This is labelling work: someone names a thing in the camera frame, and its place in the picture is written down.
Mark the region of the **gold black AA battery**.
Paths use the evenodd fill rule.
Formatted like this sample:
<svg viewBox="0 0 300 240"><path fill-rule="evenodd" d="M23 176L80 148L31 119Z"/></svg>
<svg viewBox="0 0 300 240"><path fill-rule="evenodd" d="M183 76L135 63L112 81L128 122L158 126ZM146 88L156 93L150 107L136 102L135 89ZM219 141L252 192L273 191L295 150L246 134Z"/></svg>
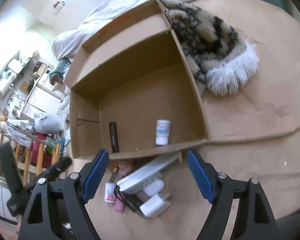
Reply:
<svg viewBox="0 0 300 240"><path fill-rule="evenodd" d="M115 167L115 168L113 169L113 172L112 172L112 174L111 174L111 178L110 178L110 180L109 180L110 183L113 183L113 182L115 181L116 176L117 176L117 173L118 173L118 170L119 170L118 167Z"/></svg>

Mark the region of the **white power adapter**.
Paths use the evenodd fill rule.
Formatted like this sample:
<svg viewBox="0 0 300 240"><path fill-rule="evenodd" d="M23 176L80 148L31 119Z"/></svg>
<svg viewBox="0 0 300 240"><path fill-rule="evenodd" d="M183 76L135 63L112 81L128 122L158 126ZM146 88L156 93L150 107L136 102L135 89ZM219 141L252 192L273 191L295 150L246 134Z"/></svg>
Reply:
<svg viewBox="0 0 300 240"><path fill-rule="evenodd" d="M153 197L149 198L145 203L140 206L140 210L147 218L158 217L166 209L168 209L172 203L170 202L171 194L157 193Z"/></svg>

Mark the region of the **white battery charger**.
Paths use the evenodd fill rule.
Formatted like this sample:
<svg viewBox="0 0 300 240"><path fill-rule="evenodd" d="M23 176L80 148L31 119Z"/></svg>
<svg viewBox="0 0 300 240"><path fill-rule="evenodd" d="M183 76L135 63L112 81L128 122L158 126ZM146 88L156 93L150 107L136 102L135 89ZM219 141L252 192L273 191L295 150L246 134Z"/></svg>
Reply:
<svg viewBox="0 0 300 240"><path fill-rule="evenodd" d="M182 159L179 155L161 155L143 167L134 171L117 182L119 191L126 194L135 194L158 179L161 179L169 170L177 166Z"/></svg>

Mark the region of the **pink resin massage comb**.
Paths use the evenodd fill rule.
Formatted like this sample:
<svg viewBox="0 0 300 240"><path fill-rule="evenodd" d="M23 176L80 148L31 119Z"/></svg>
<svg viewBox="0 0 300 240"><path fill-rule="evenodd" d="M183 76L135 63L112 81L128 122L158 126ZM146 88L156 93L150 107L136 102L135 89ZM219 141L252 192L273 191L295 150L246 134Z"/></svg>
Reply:
<svg viewBox="0 0 300 240"><path fill-rule="evenodd" d="M131 174L134 170L134 160L121 160L118 163L119 175L124 178Z"/></svg>

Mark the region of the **white pill bottle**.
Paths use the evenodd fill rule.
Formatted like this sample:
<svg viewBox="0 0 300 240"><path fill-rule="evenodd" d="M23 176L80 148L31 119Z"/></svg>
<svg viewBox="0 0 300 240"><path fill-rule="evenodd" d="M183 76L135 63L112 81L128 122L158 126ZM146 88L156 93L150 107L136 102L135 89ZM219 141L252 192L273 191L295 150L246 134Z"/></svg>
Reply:
<svg viewBox="0 0 300 240"><path fill-rule="evenodd" d="M157 120L155 143L159 146L165 146L168 144L170 136L170 124L169 120Z"/></svg>

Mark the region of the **wooden stair railing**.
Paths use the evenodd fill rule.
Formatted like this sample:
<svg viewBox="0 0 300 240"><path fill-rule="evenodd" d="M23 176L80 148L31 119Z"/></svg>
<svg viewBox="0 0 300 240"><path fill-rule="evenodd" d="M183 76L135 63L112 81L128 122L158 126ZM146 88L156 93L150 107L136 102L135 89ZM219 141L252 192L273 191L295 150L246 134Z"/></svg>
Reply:
<svg viewBox="0 0 300 240"><path fill-rule="evenodd" d="M24 146L7 132L2 131L0 127L0 146L7 142L12 147L17 169L21 172L23 183L29 181L31 173L38 175L46 170L47 167L59 161L61 143L54 141L50 137L47 137L45 140L39 139L34 134L12 126L6 117L0 117L0 125L6 125L25 135L30 140L30 145Z"/></svg>

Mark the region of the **small white pink bottle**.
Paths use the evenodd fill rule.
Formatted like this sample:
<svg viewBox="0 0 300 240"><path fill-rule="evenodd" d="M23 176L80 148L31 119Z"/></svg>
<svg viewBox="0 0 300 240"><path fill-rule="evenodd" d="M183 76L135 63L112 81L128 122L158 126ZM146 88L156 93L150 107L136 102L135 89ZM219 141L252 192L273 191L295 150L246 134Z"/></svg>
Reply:
<svg viewBox="0 0 300 240"><path fill-rule="evenodd" d="M104 201L107 203L115 203L116 196L115 196L115 184L114 183L106 183L105 184L105 191L104 191Z"/></svg>

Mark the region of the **pink lip balm tube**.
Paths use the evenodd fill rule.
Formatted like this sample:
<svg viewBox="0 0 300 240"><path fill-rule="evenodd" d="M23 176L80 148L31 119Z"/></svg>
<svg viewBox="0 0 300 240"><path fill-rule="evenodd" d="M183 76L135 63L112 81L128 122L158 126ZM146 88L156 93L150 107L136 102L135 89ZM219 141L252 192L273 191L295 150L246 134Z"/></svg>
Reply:
<svg viewBox="0 0 300 240"><path fill-rule="evenodd" d="M125 211L125 204L122 202L118 197L115 200L114 209L120 213L123 213Z"/></svg>

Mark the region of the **grey stuffed bag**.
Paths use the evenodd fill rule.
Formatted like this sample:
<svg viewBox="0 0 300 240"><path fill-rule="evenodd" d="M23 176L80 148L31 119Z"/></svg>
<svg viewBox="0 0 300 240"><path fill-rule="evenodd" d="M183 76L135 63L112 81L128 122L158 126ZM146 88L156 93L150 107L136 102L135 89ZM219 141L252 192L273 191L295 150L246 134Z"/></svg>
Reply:
<svg viewBox="0 0 300 240"><path fill-rule="evenodd" d="M57 115L36 113L34 115L34 129L42 134L57 134L62 130L62 125Z"/></svg>

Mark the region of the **white kitchen counter cabinet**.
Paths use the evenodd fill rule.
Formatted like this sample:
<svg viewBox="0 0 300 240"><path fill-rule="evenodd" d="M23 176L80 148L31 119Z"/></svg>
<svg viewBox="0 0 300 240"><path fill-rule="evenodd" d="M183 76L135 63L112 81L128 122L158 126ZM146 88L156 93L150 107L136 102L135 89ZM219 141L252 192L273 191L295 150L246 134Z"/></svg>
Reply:
<svg viewBox="0 0 300 240"><path fill-rule="evenodd" d="M25 105L21 110L20 118L33 120L36 113L48 113L56 115L61 97L48 89L42 89L40 85L33 87Z"/></svg>

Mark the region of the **black lipstick tube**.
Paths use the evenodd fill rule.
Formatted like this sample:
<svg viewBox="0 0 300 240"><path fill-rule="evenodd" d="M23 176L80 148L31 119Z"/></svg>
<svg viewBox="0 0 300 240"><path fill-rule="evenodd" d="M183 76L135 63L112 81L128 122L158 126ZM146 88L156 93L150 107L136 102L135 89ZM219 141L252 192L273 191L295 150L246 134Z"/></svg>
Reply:
<svg viewBox="0 0 300 240"><path fill-rule="evenodd" d="M116 122L109 123L110 144L113 153L119 152L119 144L117 140Z"/></svg>

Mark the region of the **white washing machine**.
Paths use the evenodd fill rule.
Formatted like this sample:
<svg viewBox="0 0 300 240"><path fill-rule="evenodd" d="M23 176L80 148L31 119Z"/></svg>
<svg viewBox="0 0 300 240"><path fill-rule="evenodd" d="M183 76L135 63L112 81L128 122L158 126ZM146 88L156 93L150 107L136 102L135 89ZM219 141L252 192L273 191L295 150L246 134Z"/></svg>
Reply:
<svg viewBox="0 0 300 240"><path fill-rule="evenodd" d="M54 85L51 84L49 74L51 73L51 68L47 67L45 72L43 72L42 76L39 78L38 84L47 88L48 90L53 90Z"/></svg>

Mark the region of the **black white fur blanket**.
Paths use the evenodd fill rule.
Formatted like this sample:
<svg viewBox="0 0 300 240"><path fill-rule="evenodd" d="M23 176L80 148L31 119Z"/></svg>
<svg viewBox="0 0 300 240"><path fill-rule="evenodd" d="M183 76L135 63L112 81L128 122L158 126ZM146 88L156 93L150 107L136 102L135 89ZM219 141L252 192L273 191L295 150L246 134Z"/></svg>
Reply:
<svg viewBox="0 0 300 240"><path fill-rule="evenodd" d="M256 46L218 16L189 3L158 0L200 93L236 94L258 71Z"/></svg>

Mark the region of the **open cardboard box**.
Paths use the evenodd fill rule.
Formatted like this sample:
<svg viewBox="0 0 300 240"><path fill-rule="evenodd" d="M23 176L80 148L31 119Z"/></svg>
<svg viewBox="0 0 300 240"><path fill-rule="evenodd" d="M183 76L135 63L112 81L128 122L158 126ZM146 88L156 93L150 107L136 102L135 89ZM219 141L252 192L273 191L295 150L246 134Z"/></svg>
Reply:
<svg viewBox="0 0 300 240"><path fill-rule="evenodd" d="M65 84L75 158L110 151L113 121L119 152L110 152L111 159L181 151L210 139L196 82L158 0L125 12L89 38ZM157 120L171 122L165 146L155 143Z"/></svg>

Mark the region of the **white grey duvet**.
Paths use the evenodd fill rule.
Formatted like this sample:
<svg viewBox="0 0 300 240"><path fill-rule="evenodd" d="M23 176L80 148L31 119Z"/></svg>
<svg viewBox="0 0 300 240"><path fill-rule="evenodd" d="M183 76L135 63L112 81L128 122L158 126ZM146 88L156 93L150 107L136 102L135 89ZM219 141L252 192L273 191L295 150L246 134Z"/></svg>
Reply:
<svg viewBox="0 0 300 240"><path fill-rule="evenodd" d="M52 52L57 60L66 57L73 60L79 48L95 33L125 12L149 0L104 0L75 30L59 34L52 43ZM195 0L174 0L192 2Z"/></svg>

